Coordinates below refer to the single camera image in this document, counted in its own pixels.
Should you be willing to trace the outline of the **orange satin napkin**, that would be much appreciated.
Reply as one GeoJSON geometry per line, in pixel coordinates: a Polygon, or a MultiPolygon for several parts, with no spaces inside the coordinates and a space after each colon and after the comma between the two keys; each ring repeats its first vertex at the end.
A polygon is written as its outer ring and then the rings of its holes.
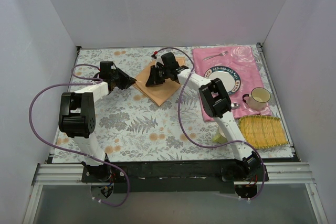
{"type": "Polygon", "coordinates": [[[137,76],[134,87],[150,98],[157,106],[161,106],[168,98],[170,98],[179,88],[180,84],[170,79],[167,79],[163,84],[158,86],[146,87],[150,68],[155,65],[155,60],[149,63],[137,76]]]}

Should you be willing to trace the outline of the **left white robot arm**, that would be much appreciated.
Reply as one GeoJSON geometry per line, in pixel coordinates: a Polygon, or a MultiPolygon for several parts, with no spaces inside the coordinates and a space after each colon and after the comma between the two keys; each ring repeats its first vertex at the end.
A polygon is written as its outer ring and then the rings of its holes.
{"type": "Polygon", "coordinates": [[[108,162],[108,156],[99,146],[94,130],[96,127],[95,103],[108,96],[114,88],[125,90],[136,83],[136,79],[116,67],[113,61],[102,61],[98,72],[88,86],[75,92],[64,92],[61,96],[59,130],[71,138],[84,153],[82,165],[100,182],[112,176],[111,167],[99,162],[108,162]]]}

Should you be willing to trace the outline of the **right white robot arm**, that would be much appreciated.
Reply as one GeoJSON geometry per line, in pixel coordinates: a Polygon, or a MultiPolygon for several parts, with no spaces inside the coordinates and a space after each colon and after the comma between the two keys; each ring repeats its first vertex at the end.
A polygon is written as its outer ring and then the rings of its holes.
{"type": "Polygon", "coordinates": [[[194,73],[193,69],[179,65],[175,55],[171,52],[162,56],[158,56],[157,52],[155,52],[151,57],[155,59],[155,65],[150,68],[146,86],[158,86],[167,79],[175,81],[182,85],[179,102],[182,101],[185,87],[197,91],[203,110],[215,120],[227,138],[227,142],[215,146],[205,146],[196,143],[190,137],[187,137],[187,139],[194,145],[207,149],[231,145],[236,163],[233,173],[237,173],[242,180],[248,181],[257,177],[257,172],[262,169],[262,181],[265,182],[266,168],[263,160],[257,150],[245,140],[240,131],[232,113],[230,97],[222,81],[219,78],[206,79],[194,73]]]}

